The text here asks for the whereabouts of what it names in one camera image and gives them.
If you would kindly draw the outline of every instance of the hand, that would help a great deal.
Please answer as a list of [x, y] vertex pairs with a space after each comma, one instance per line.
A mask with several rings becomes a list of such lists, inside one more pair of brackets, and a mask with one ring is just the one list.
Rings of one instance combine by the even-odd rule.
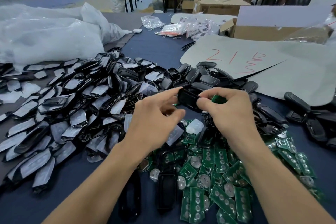
[[166, 90], [135, 104], [132, 121], [123, 141], [141, 154], [140, 161], [166, 142], [170, 132], [186, 114], [184, 109], [176, 109], [172, 105], [177, 103], [179, 90]]
[[[214, 95], [227, 99], [224, 104], [211, 102]], [[253, 140], [262, 140], [254, 122], [249, 95], [242, 90], [216, 87], [199, 94], [197, 106], [209, 112], [218, 130], [227, 138], [230, 147], [238, 154]]]

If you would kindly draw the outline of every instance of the forearm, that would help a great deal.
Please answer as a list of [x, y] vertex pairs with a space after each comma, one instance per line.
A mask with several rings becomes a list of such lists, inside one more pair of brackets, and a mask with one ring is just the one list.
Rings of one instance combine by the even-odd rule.
[[241, 154], [258, 200], [270, 224], [334, 224], [299, 180], [261, 140]]
[[106, 223], [139, 158], [123, 141], [116, 144], [104, 162], [43, 224]]

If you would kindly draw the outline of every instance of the person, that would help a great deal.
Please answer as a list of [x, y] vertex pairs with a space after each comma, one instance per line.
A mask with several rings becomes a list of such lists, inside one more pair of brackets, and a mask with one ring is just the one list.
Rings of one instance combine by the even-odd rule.
[[[101, 165], [72, 192], [43, 224], [106, 223], [127, 180], [151, 151], [161, 147], [184, 117], [176, 109], [179, 88], [146, 97], [135, 104], [132, 122]], [[211, 102], [214, 95], [227, 99]], [[261, 139], [249, 96], [241, 90], [212, 88], [197, 106], [213, 117], [218, 130], [243, 162], [269, 224], [335, 224], [299, 180]]]

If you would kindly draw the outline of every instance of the blue tablecloth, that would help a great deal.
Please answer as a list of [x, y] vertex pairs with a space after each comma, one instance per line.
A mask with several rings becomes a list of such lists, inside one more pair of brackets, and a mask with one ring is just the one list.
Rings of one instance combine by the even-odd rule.
[[[171, 15], [156, 14], [162, 22], [169, 23]], [[124, 46], [122, 52], [131, 58], [141, 57], [156, 62], [164, 68], [180, 65], [180, 58], [184, 51], [181, 47], [190, 42], [183, 36], [181, 39], [154, 35], [155, 31], [148, 31], [142, 27], [141, 34], [135, 34]], [[285, 115], [288, 108], [278, 99], [259, 94], [262, 102], [277, 112]], [[187, 119], [199, 118], [199, 114], [187, 110]], [[299, 125], [290, 124], [289, 132], [294, 137], [294, 143], [298, 151], [306, 153], [309, 162], [317, 174], [317, 185], [325, 193], [325, 201], [322, 205], [336, 218], [336, 154], [323, 149], [314, 142], [309, 141], [307, 134]], [[85, 154], [74, 156], [59, 170], [57, 180], [50, 192], [44, 195], [32, 193], [32, 181], [25, 182], [14, 191], [6, 192], [0, 197], [0, 223], [3, 224], [38, 224], [56, 208], [75, 188], [77, 188], [100, 163], [89, 163]], [[185, 223], [180, 221], [180, 203], [164, 216], [157, 212], [156, 201], [157, 183], [149, 178], [149, 173], [141, 174], [142, 213], [135, 223], [172, 224]], [[111, 214], [109, 223], [123, 223], [118, 217], [118, 204]], [[218, 206], [213, 205], [206, 213], [206, 219], [202, 223], [216, 223]], [[258, 201], [253, 203], [254, 220], [252, 223], [265, 224], [267, 220]]]

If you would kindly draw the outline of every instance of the left hand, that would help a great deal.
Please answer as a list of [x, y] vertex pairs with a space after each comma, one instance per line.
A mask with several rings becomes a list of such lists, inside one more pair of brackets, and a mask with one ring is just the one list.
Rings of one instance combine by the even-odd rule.
[[186, 114], [184, 109], [176, 109], [172, 105], [177, 103], [179, 90], [166, 90], [136, 102], [123, 141], [140, 153], [142, 159], [166, 142], [170, 132]]

